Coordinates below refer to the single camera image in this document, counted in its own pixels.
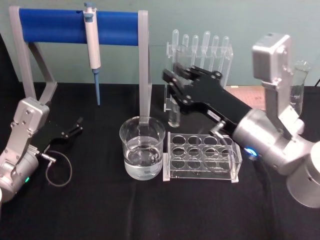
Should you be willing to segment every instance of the blue pipette tip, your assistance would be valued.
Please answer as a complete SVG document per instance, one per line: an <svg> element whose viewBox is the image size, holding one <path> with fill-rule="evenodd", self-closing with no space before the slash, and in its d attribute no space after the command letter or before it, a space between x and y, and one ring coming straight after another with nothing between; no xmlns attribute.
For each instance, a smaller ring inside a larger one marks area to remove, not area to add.
<svg viewBox="0 0 320 240"><path fill-rule="evenodd" d="M94 74L95 95L98 107L100 107L99 69L92 69Z"/></svg>

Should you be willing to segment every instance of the table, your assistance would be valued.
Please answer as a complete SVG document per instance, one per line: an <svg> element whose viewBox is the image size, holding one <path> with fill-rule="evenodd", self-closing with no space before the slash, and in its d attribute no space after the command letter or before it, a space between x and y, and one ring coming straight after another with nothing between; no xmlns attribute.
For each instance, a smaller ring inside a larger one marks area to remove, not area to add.
<svg viewBox="0 0 320 240"><path fill-rule="evenodd" d="M17 88L0 92L0 151L24 97L22 86ZM43 84L36 84L38 93L41 89ZM100 94L98 108L93 84L59 83L50 120L67 128L79 116L84 118L83 134L65 152L72 162L72 180L64 188L49 185L47 162L40 159L30 181L2 206L1 240L319 239L320 210L300 205L287 191L285 177L268 167L265 172L256 171L246 157L239 183L163 182L161 174L149 181L130 178L124 168L119 129L125 120L139 114L138 86L101 84ZM212 126L210 120L193 113L182 116L180 128L170 128L163 102L163 85L154 85L150 115L162 121L167 131L206 133ZM320 140L319 102L320 90L306 87L303 136L311 141ZM261 174L269 175L269 190L263 188L268 181L260 179Z"/></svg>

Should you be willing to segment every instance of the blue led light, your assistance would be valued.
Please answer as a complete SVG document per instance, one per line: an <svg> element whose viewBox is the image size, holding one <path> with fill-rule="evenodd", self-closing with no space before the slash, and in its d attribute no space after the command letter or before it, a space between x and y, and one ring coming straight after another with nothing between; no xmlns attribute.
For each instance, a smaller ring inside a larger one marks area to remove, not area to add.
<svg viewBox="0 0 320 240"><path fill-rule="evenodd" d="M256 153L255 150L253 150L252 148L245 148L244 150L246 150L249 154L253 155L253 156L258 156L258 154Z"/></svg>

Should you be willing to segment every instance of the white label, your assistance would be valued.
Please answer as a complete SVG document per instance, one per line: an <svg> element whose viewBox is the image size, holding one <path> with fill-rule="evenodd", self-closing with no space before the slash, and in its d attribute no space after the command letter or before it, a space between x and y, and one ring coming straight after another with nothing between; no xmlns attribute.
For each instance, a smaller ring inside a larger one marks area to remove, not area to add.
<svg viewBox="0 0 320 240"><path fill-rule="evenodd" d="M208 110L206 113L207 113L210 117L212 117L212 118L214 118L215 120L217 120L218 122L221 120L221 118L220 118L217 114L215 114L214 112L212 112L212 111L210 111L210 110Z"/></svg>

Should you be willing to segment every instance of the green wall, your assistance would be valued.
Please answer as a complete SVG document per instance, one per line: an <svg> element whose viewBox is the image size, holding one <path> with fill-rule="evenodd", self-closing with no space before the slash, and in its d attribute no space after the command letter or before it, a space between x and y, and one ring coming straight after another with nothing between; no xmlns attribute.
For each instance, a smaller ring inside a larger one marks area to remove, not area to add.
<svg viewBox="0 0 320 240"><path fill-rule="evenodd" d="M18 60L13 43L8 7L82 10L82 0L0 0L0 33L15 69ZM320 38L319 0L95 0L98 10L136 12L149 11L151 78L162 84L166 42L173 29L180 35L205 31L220 38L227 35L234 58L228 85L259 85L252 77L251 47L264 34L289 34L293 40L293 61L315 62ZM58 82L92 83L87 46L84 44L41 43L53 75ZM130 46L100 46L101 83L138 83L138 49ZM43 81L32 59L34 81ZM320 72L308 77L313 85Z"/></svg>

